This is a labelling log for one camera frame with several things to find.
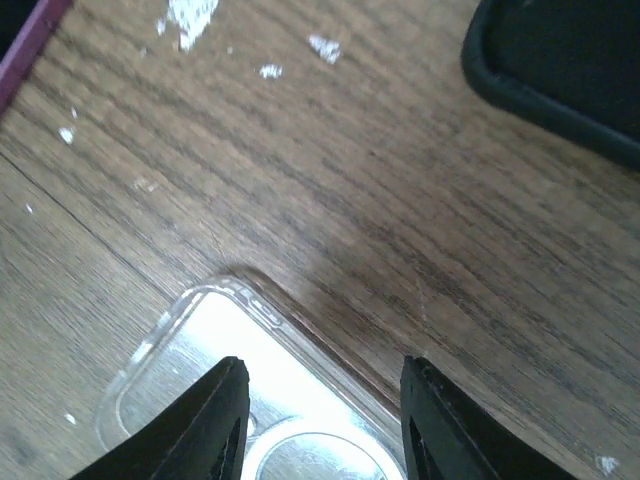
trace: brown wood tabletop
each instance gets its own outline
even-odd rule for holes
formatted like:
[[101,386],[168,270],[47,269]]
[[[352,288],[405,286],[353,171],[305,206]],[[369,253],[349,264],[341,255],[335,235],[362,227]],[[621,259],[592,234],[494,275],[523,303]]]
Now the brown wood tabletop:
[[391,403],[425,355],[578,478],[637,479],[640,177],[466,86],[476,5],[220,0],[186,53],[164,0],[78,0],[0,124],[2,478],[93,461],[159,314],[247,266]]

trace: wooden surface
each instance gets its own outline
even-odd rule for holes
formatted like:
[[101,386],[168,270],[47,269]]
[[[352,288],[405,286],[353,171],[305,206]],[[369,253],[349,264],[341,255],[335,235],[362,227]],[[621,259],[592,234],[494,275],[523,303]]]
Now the wooden surface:
[[162,0],[76,2],[0,126],[3,478],[94,460],[158,315],[244,265],[392,402],[424,354],[579,478],[637,479],[640,178],[469,90],[476,4],[221,0],[185,54]]

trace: wooden table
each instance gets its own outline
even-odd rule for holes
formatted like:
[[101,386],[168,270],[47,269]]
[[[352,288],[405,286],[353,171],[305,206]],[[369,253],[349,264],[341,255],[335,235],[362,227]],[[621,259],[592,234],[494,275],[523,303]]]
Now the wooden table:
[[579,478],[637,478],[640,177],[469,90],[476,4],[221,0],[185,53],[161,0],[76,2],[0,126],[3,478],[93,461],[115,372],[230,266],[391,402],[425,355]]

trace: wood grain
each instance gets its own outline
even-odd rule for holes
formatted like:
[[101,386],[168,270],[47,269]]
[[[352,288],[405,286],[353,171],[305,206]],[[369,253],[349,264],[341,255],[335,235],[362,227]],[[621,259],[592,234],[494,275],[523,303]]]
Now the wood grain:
[[[579,478],[597,456],[636,478],[640,178],[468,89],[475,7],[222,0],[186,54],[161,0],[75,3],[0,125],[6,478],[94,460],[109,380],[230,266],[387,402],[426,355]],[[310,34],[340,41],[335,65]]]

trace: purple object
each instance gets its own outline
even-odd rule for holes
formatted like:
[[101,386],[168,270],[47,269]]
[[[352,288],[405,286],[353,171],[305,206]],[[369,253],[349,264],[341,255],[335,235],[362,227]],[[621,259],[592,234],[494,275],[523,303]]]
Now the purple object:
[[39,0],[0,61],[0,115],[73,0]]

